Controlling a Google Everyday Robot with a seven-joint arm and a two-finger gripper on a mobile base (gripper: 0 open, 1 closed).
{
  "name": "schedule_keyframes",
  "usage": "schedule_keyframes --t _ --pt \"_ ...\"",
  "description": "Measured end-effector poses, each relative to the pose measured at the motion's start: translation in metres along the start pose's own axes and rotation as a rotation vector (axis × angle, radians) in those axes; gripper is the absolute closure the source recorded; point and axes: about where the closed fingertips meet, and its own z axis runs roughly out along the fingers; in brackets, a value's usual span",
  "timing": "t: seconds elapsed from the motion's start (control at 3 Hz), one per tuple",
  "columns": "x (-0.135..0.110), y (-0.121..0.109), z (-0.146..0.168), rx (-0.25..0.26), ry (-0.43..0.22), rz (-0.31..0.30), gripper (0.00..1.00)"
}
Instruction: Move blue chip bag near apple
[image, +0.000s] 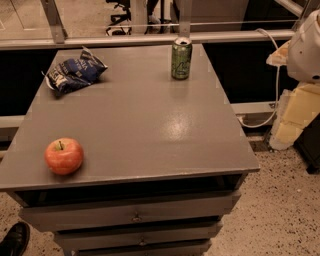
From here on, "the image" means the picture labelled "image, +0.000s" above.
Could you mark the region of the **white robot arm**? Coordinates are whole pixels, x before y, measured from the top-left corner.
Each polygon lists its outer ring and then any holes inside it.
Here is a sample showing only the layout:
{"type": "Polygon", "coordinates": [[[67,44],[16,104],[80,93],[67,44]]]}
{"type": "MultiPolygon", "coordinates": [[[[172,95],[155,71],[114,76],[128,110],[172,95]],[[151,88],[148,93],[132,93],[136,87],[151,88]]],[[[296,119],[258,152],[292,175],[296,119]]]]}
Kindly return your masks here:
{"type": "Polygon", "coordinates": [[[313,11],[294,36],[269,55],[268,65],[286,66],[288,76],[308,83],[320,82],[320,10],[313,11]]]}

